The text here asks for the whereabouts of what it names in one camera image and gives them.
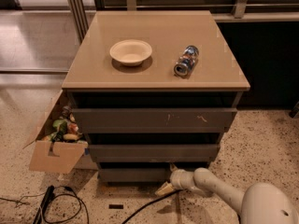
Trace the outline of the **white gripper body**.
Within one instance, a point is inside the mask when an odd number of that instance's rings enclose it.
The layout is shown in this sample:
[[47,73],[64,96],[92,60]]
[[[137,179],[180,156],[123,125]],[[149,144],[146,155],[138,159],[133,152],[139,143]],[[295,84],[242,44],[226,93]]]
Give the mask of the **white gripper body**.
[[195,189],[193,172],[177,169],[170,175],[170,183],[174,189]]

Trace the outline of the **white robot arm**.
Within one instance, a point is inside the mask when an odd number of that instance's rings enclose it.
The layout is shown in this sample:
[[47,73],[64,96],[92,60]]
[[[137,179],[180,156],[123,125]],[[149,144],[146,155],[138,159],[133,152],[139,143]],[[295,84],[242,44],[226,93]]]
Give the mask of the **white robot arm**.
[[169,182],[157,189],[157,196],[187,189],[203,197],[218,195],[240,216],[241,224],[299,224],[299,215],[287,195],[268,183],[255,183],[245,191],[218,179],[206,168],[186,171],[171,164]]

